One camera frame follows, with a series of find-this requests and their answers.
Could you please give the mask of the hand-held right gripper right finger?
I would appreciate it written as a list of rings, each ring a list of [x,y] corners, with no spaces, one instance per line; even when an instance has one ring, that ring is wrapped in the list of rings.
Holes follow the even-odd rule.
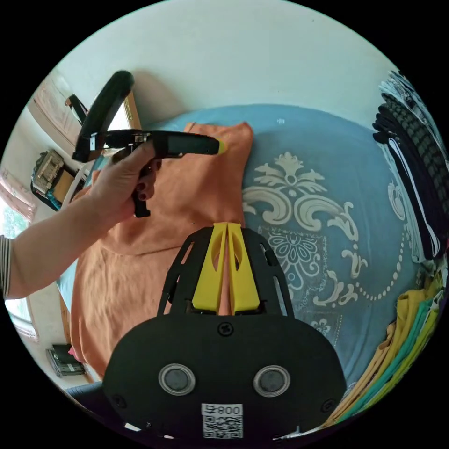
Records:
[[[241,225],[228,224],[229,287],[232,314],[253,312],[260,300]]]

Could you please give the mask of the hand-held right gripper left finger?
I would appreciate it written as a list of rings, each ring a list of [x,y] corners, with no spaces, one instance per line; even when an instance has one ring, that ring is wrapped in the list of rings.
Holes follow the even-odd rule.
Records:
[[[207,245],[192,305],[199,311],[219,311],[224,277],[227,223],[214,224]]]

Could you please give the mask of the person's left hand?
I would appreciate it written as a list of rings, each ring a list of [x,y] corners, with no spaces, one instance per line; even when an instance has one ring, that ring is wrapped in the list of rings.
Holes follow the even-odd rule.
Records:
[[[135,211],[133,194],[143,202],[152,198],[159,168],[152,142],[105,166],[88,194],[101,222],[113,227],[130,218]]]

